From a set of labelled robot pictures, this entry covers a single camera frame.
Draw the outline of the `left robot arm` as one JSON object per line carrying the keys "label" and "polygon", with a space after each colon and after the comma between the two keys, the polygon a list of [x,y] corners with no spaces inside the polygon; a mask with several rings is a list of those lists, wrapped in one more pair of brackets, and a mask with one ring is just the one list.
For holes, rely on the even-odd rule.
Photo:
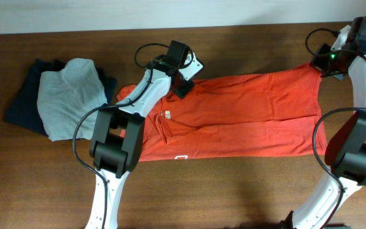
{"label": "left robot arm", "polygon": [[172,41],[167,49],[144,66],[142,80],[124,99],[94,109],[90,156],[96,181],[87,228],[117,228],[123,187],[142,153],[146,116],[169,92],[184,98],[203,69],[186,44]]}

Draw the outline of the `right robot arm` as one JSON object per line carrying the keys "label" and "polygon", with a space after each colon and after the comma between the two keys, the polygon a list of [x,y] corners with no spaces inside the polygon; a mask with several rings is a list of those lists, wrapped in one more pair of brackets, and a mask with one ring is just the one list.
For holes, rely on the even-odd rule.
{"label": "right robot arm", "polygon": [[336,41],[313,52],[311,66],[324,77],[350,77],[353,114],[329,141],[325,158],[317,160],[325,173],[313,193],[278,228],[331,228],[338,208],[366,186],[366,16],[329,32]]}

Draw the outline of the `orange printed t-shirt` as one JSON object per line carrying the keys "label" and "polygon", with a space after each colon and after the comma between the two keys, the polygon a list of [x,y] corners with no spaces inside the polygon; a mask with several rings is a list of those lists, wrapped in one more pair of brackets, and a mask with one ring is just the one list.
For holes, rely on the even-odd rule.
{"label": "orange printed t-shirt", "polygon": [[148,114],[140,160],[324,154],[320,82],[308,64],[196,80],[184,98],[169,93]]}

